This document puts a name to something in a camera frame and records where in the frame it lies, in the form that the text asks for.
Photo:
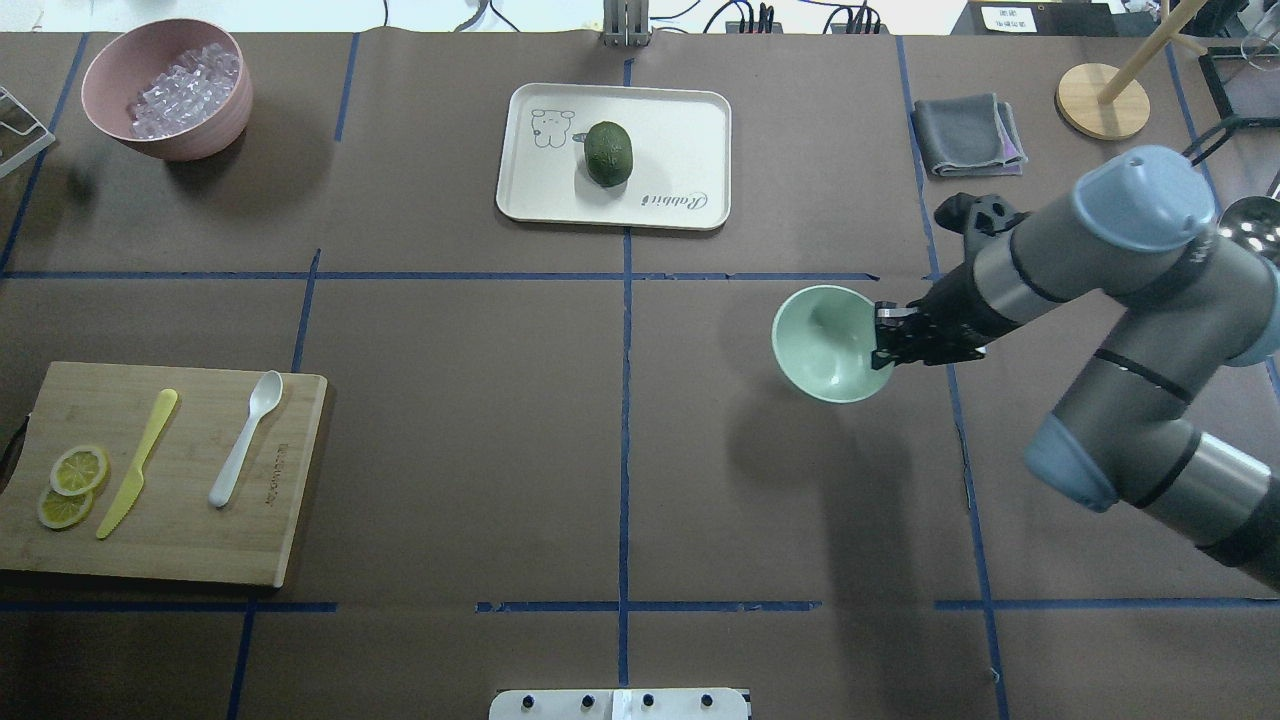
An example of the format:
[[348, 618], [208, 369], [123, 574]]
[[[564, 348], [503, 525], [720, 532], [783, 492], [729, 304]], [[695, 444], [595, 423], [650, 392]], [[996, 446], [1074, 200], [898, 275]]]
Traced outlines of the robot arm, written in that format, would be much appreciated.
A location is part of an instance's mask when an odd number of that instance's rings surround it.
[[983, 357], [1089, 292], [1123, 316], [1039, 424], [1024, 461], [1094, 512], [1147, 512], [1225, 568], [1277, 587], [1277, 470], [1202, 432], [1188, 407], [1222, 366], [1277, 348], [1277, 265], [1219, 233], [1180, 152], [1130, 149], [1038, 211], [956, 193], [934, 220], [964, 259], [920, 299], [876, 305], [874, 369]]

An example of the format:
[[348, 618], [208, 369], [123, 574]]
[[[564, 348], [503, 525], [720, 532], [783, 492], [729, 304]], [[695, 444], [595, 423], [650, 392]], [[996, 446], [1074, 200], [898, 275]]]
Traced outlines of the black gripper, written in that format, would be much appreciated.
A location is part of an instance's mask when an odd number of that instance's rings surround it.
[[908, 306], [876, 302], [870, 368], [922, 363], [937, 366], [986, 357], [987, 337], [972, 327], [983, 305], [968, 265], [955, 266]]

